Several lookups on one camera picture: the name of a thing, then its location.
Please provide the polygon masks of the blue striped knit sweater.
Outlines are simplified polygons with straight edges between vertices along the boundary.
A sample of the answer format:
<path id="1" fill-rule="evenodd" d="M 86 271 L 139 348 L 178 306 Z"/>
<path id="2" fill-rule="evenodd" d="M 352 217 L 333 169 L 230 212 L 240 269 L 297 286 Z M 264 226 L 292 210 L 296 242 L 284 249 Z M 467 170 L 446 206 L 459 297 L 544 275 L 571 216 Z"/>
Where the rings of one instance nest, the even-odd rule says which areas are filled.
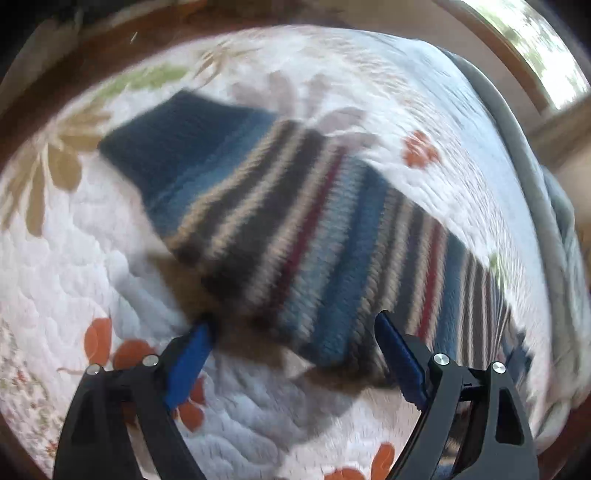
<path id="1" fill-rule="evenodd" d="M 388 311 L 461 365 L 529 374 L 496 276 L 342 141 L 181 91 L 99 151 L 198 291 L 312 364 L 386 378 L 374 320 Z"/>

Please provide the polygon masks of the grey rumpled duvet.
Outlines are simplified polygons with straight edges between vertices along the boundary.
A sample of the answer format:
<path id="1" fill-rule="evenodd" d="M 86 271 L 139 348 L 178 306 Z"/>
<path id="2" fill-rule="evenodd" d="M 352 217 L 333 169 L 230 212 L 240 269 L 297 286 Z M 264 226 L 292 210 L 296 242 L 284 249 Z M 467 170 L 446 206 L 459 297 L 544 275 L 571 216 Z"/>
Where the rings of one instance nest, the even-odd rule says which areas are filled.
<path id="1" fill-rule="evenodd" d="M 552 317 L 553 366 L 539 434 L 556 436 L 570 410 L 590 394 L 590 295 L 575 211 L 558 181 L 539 163 L 494 84 L 468 60 L 449 51 L 444 54 L 468 79 L 495 119 L 535 226 Z"/>

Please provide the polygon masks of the floral quilted bedspread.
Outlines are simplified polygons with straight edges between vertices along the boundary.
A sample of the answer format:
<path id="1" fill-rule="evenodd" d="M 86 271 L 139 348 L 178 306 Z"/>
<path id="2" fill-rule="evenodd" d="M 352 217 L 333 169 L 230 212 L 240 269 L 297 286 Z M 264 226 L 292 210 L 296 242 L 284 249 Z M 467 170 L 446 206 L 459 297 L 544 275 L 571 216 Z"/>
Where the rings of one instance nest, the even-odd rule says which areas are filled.
<path id="1" fill-rule="evenodd" d="M 174 415 L 211 479 L 374 478 L 418 413 L 383 309 L 504 361 L 532 427 L 550 371 L 535 228 L 500 128 L 414 40 L 276 27 L 189 42 L 79 95 L 1 177 L 1 412 L 51 474 L 83 369 L 219 346 Z"/>

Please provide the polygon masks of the wooden framed window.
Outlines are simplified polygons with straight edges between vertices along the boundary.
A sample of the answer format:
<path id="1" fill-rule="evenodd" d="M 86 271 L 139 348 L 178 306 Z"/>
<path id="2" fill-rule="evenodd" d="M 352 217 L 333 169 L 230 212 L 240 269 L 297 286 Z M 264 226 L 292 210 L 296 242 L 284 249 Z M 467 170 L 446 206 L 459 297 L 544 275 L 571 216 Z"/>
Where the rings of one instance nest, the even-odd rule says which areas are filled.
<path id="1" fill-rule="evenodd" d="M 560 110 L 590 93 L 572 49 L 526 1 L 441 1 L 501 60 L 538 112 Z"/>

